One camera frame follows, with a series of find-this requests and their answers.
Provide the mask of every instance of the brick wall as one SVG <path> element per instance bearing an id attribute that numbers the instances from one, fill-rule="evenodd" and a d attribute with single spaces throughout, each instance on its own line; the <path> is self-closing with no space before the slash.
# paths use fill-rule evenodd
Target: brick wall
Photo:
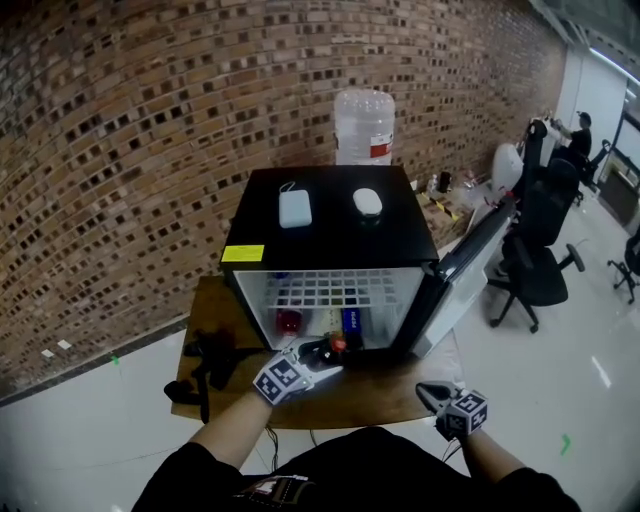
<path id="1" fill-rule="evenodd" d="M 250 171 L 332 163 L 336 91 L 393 94 L 423 179 L 481 172 L 564 69 L 526 0 L 43 1 L 0 47 L 2 395 L 188 312 Z"/>

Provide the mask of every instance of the white wire rack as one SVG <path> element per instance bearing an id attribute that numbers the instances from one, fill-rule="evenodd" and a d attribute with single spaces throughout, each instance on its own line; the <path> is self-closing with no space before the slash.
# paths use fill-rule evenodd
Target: white wire rack
<path id="1" fill-rule="evenodd" d="M 276 275 L 271 274 L 267 280 L 269 308 L 370 308 L 398 304 L 390 269 L 288 272 L 280 279 Z"/>

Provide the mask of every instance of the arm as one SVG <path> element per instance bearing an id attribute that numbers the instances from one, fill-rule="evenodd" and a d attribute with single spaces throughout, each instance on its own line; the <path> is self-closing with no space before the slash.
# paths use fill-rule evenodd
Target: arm
<path id="1" fill-rule="evenodd" d="M 517 469 L 526 467 L 482 430 L 461 438 L 460 445 L 473 478 L 498 483 Z"/>
<path id="2" fill-rule="evenodd" d="M 204 446 L 218 461 L 240 469 L 253 450 L 272 411 L 256 391 L 248 391 L 191 439 Z"/>

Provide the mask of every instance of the wooden table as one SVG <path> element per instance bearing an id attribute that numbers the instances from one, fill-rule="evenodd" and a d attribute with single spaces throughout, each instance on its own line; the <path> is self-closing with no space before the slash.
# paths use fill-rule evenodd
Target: wooden table
<path id="1" fill-rule="evenodd" d="M 193 333 L 202 329 L 215 332 L 225 328 L 232 332 L 237 348 L 264 347 L 249 324 L 233 292 L 221 277 L 202 277 L 191 308 L 185 344 L 193 341 Z M 270 353 L 250 356 L 240 362 L 223 391 L 209 387 L 210 418 L 240 398 L 252 385 Z M 396 423 L 429 415 L 416 397 L 417 382 L 427 380 L 424 359 L 412 359 L 393 367 L 345 369 L 331 385 L 312 390 L 304 398 L 278 406 L 270 425 L 289 429 L 327 429 L 362 427 Z M 188 379 L 197 389 L 191 372 L 200 364 L 199 358 L 180 358 L 177 380 Z M 173 404 L 172 414 L 200 419 L 195 405 Z"/>

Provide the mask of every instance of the tiled floor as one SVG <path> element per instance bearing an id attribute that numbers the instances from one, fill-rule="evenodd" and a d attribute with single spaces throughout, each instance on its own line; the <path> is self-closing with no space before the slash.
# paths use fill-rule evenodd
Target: tiled floor
<path id="1" fill-rule="evenodd" d="M 504 301 L 492 289 L 454 329 L 467 384 L 490 399 L 487 431 L 554 475 L 585 511 L 615 510 L 640 474 L 640 312 L 626 304 L 626 292 L 612 290 L 606 267 L 620 259 L 626 238 L 588 198 L 554 247 L 562 256 L 565 243 L 579 244 L 587 271 L 565 271 L 570 299 L 538 310 L 538 334 L 529 333 L 519 306 L 491 329 L 486 318 Z M 0 500 L 23 511 L 130 510 L 165 457 L 199 428 L 171 416 L 162 392 L 175 376 L 182 335 L 0 409 Z M 388 428 L 439 456 L 446 443 L 431 424 Z M 308 431 L 279 434 L 281 464 L 312 447 Z M 561 455 L 565 434 L 571 446 Z M 243 471 L 266 472 L 272 454 L 263 435 Z M 465 471 L 460 454 L 451 463 Z"/>

